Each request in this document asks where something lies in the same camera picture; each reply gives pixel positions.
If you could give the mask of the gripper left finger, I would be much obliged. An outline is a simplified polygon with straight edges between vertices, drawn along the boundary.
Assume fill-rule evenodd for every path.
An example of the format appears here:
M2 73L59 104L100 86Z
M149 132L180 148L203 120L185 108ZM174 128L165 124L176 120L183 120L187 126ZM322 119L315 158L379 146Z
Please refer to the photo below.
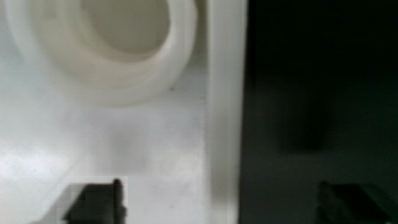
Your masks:
M87 184L62 217L66 224L126 224L123 182Z

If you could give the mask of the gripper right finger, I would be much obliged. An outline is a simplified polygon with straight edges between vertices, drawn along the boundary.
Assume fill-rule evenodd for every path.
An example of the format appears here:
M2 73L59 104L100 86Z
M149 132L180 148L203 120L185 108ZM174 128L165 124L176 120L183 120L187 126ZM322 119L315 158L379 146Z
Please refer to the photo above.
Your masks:
M375 184L320 183L316 224L398 224L398 203Z

